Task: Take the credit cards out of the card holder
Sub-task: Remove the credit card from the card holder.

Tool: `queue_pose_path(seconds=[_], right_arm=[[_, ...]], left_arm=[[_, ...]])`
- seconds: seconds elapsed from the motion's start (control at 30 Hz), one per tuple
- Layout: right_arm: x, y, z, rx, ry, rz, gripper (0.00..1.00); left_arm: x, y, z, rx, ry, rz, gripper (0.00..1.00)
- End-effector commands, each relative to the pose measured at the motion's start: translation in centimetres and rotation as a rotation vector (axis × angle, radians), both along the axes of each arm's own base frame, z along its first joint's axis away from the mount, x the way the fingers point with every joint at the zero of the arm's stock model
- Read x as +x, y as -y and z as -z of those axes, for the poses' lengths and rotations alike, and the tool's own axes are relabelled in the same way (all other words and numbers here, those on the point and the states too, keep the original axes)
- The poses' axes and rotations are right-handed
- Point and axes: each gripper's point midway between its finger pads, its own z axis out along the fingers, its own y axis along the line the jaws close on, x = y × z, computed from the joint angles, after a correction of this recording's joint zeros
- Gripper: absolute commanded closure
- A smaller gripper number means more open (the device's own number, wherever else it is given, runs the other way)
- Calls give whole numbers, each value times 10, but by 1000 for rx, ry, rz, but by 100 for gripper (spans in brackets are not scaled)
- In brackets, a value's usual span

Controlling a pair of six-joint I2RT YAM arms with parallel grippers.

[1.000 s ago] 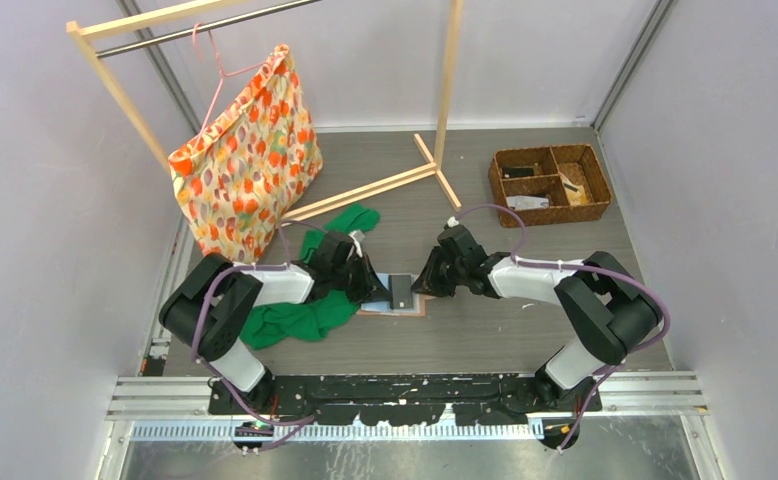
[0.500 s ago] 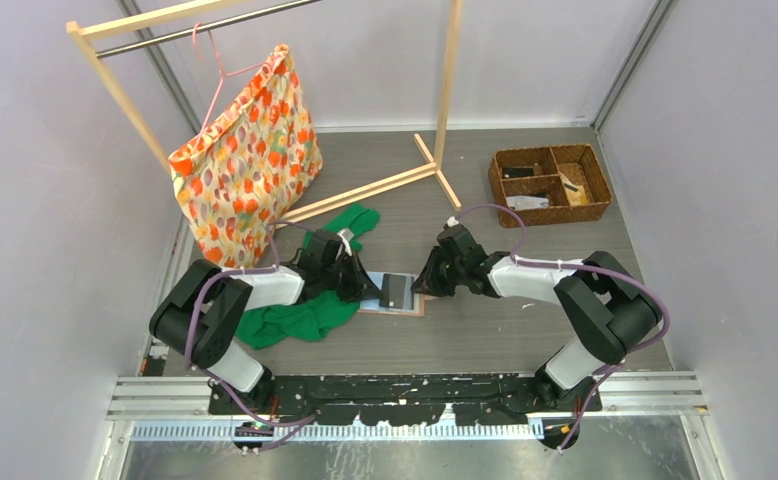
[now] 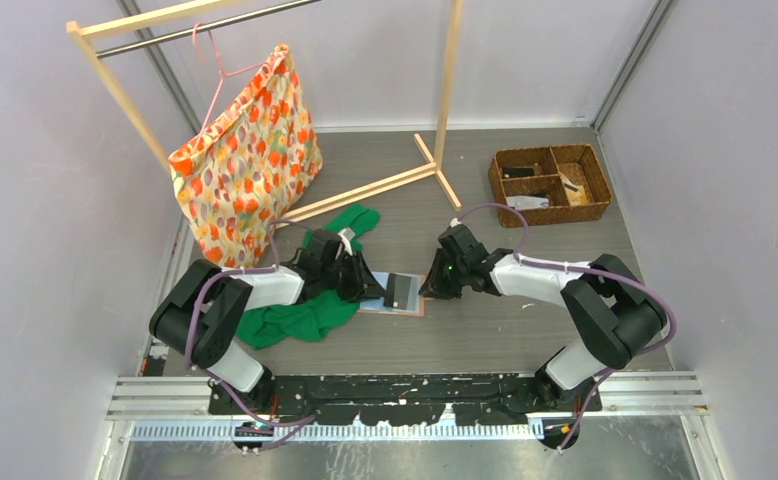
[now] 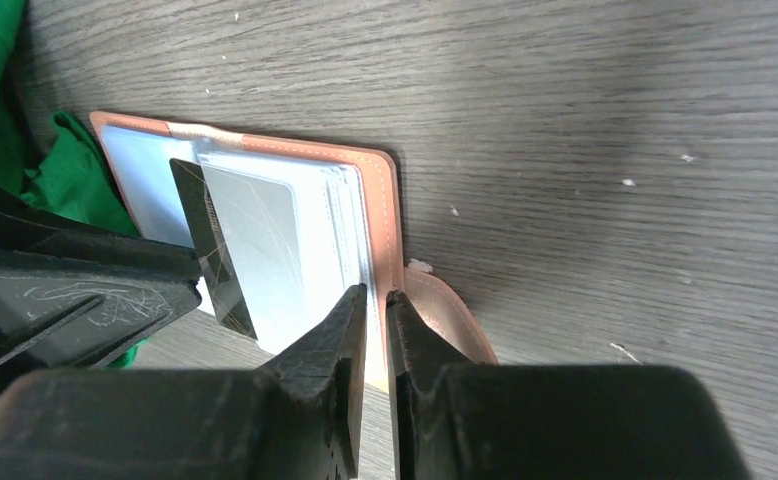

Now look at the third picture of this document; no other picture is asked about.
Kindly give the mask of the dark grey credit card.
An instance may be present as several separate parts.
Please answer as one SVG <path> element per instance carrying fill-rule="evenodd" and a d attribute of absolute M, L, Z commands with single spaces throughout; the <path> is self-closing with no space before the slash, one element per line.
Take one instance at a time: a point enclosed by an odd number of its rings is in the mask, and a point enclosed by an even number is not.
<path fill-rule="evenodd" d="M 389 273 L 384 287 L 383 306 L 399 312 L 417 311 L 421 303 L 418 294 L 420 285 L 421 278 L 418 275 Z"/>

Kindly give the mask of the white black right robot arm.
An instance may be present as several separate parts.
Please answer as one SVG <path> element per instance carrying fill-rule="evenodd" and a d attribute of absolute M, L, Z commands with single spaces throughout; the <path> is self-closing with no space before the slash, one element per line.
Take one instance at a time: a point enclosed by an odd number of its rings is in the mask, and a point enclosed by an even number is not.
<path fill-rule="evenodd" d="M 458 220 L 438 243 L 421 296 L 448 300 L 470 288 L 539 300 L 568 312 L 577 340 L 534 374 L 537 400 L 549 410 L 563 409 L 586 380 L 626 367 L 668 326 L 666 308 L 616 256 L 567 263 L 504 248 L 488 251 Z"/>

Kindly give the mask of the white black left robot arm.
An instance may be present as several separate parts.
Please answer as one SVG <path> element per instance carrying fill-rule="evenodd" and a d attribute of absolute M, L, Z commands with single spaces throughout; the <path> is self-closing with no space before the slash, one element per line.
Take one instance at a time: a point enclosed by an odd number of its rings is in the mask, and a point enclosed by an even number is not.
<path fill-rule="evenodd" d="M 291 260 L 272 267 L 223 270 L 208 260 L 193 262 L 154 311 L 149 332 L 233 389 L 245 412 L 258 414 L 270 405 L 272 373 L 238 344 L 242 315 L 325 292 L 358 304 L 386 290 L 348 235 L 317 229 Z"/>

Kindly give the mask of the pink leather card holder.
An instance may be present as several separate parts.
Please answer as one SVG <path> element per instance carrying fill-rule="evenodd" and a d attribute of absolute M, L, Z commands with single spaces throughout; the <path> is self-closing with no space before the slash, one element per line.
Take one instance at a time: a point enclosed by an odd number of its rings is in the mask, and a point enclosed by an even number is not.
<path fill-rule="evenodd" d="M 422 317 L 424 297 L 419 294 L 425 277 L 419 274 L 376 272 L 378 284 L 384 288 L 383 297 L 364 300 L 359 313 Z"/>

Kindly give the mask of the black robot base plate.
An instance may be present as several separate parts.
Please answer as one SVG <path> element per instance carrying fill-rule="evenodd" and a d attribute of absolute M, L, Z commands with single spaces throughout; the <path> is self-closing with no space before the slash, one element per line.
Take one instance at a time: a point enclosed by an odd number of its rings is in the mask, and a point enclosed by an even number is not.
<path fill-rule="evenodd" d="M 208 411 L 238 415 L 251 409 L 283 422 L 310 417 L 326 426 L 433 425 L 446 414 L 458 426 L 517 425 L 531 413 L 601 410 L 600 399 L 589 393 L 594 384 L 587 380 L 546 400 L 532 377 L 515 373 L 266 375 L 248 393 L 210 381 Z"/>

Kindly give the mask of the woven wicker divided basket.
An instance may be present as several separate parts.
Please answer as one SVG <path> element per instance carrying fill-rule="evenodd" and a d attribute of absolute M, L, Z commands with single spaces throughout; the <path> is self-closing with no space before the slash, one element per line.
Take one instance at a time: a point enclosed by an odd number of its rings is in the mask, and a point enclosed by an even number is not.
<path fill-rule="evenodd" d="M 505 179 L 502 167 L 533 166 L 536 175 Z M 570 206 L 558 173 L 585 188 L 589 204 Z M 612 203 L 612 191 L 594 148 L 589 144 L 567 144 L 504 149 L 494 153 L 488 178 L 495 202 L 507 205 L 506 198 L 515 195 L 547 197 L 549 208 L 500 211 L 499 222 L 507 228 L 529 225 L 551 225 L 594 221 L 602 217 Z"/>

